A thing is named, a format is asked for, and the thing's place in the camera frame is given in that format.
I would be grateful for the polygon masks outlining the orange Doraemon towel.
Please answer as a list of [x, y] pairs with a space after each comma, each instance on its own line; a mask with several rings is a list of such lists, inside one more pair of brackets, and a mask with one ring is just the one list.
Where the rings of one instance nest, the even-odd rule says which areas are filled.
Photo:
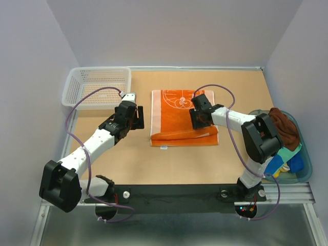
[[197, 147], [219, 144], [218, 128], [194, 130], [189, 110], [193, 90], [153, 90], [151, 92], [150, 145], [152, 147]]

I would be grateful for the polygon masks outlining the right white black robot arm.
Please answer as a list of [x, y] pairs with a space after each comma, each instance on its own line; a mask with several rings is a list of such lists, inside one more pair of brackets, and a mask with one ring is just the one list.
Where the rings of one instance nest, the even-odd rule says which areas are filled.
[[190, 109], [189, 113], [193, 129], [226, 127], [239, 157], [241, 154], [232, 131], [242, 135], [248, 159], [241, 160], [245, 170], [237, 179], [233, 194], [240, 200], [253, 197], [261, 185], [269, 162], [283, 147], [283, 141], [271, 118], [265, 113], [248, 115], [232, 111], [220, 104], [212, 105], [205, 94], [193, 96], [191, 102], [194, 108]]

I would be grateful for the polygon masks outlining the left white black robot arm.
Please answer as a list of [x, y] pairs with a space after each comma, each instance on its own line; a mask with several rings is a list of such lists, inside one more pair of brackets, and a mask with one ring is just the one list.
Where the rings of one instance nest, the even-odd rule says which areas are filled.
[[115, 197], [114, 181], [103, 175], [81, 180], [91, 171], [92, 162], [126, 137], [131, 130], [143, 129], [144, 110], [132, 101], [122, 101], [115, 112], [99, 125], [93, 135], [79, 148], [59, 161], [46, 163], [39, 196], [68, 213], [88, 198], [108, 202]]

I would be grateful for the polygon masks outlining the white perforated plastic basket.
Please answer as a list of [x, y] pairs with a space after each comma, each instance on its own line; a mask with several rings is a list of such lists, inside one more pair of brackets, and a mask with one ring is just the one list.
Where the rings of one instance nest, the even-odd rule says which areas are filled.
[[82, 98], [95, 90], [77, 106], [77, 110], [113, 110], [121, 102], [119, 92], [131, 91], [131, 69], [128, 67], [78, 67], [67, 76], [61, 103], [74, 107]]

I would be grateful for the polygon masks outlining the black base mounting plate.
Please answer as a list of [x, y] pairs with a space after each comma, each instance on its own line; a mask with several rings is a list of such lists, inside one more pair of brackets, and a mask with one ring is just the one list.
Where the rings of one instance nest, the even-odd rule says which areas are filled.
[[115, 185], [99, 197], [105, 202], [117, 202], [120, 208], [97, 203], [98, 215], [135, 214], [186, 214], [232, 213], [235, 206], [252, 202], [264, 202], [263, 186], [244, 191], [236, 184], [162, 184], [162, 185]]

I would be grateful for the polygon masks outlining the brown towel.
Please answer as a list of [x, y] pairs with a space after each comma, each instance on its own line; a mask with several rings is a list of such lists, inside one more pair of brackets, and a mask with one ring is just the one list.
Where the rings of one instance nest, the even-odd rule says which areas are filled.
[[296, 125], [278, 108], [271, 108], [269, 117], [283, 141], [283, 146], [290, 151], [295, 151], [300, 144], [300, 136]]

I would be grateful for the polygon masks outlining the blue towel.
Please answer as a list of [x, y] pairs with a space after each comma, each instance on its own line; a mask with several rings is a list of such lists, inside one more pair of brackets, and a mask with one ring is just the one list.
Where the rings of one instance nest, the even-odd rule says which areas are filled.
[[277, 172], [281, 172], [280, 169], [282, 169], [285, 164], [291, 173], [297, 173], [304, 168], [304, 162], [300, 153], [297, 153], [288, 161], [283, 161], [280, 155], [276, 155], [267, 165], [265, 173], [276, 174]]

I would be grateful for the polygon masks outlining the teal plastic tub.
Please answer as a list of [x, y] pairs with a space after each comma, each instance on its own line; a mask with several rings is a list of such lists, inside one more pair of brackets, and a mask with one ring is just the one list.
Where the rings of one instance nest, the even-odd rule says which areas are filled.
[[[282, 111], [284, 114], [287, 115], [288, 119], [291, 120], [297, 127], [299, 133], [300, 133], [300, 129], [299, 126], [297, 124], [296, 119], [289, 114], [288, 112]], [[299, 183], [299, 182], [307, 182], [308, 179], [311, 177], [313, 168], [312, 168], [312, 163], [305, 145], [305, 142], [303, 140], [302, 134], [300, 133], [300, 143], [302, 144], [302, 148], [299, 151], [303, 162], [304, 162], [304, 168], [301, 171], [298, 171], [297, 173], [291, 173], [290, 171], [287, 172], [281, 172], [279, 174], [279, 176], [277, 177], [277, 180], [279, 181], [279, 183]]]

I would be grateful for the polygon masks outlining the aluminium frame rail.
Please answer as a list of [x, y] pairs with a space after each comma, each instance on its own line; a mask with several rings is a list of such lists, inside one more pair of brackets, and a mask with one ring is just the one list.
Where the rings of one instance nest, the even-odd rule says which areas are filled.
[[[118, 185], [207, 185], [235, 183], [243, 166], [225, 128], [211, 147], [150, 146], [151, 109], [145, 129], [131, 133], [93, 165]], [[233, 139], [245, 153], [240, 134]], [[236, 213], [135, 214], [105, 224], [95, 204], [81, 203], [71, 213], [43, 202], [32, 245], [325, 245], [313, 227], [315, 198], [308, 183], [264, 183], [267, 200], [258, 203], [255, 221]]]

